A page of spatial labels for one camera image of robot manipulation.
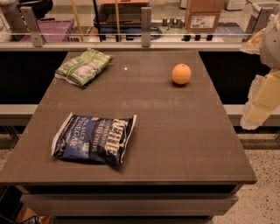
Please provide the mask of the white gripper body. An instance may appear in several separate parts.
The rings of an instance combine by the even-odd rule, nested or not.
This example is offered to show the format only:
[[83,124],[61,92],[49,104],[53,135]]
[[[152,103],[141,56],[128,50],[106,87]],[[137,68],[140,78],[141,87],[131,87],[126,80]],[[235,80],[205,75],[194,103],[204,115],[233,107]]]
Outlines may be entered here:
[[268,23],[260,46],[261,62],[273,69],[280,69],[280,12]]

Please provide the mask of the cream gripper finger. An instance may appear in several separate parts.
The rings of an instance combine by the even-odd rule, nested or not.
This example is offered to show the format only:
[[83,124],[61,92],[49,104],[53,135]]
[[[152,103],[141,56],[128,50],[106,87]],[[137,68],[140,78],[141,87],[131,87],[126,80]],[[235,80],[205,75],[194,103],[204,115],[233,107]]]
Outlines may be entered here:
[[243,43],[240,50],[243,53],[261,55],[264,52],[263,40],[264,40],[265,28],[261,29],[252,38]]
[[248,101],[242,111],[240,125],[255,130],[263,125],[280,106],[280,71],[271,69],[265,76],[257,75],[250,86]]

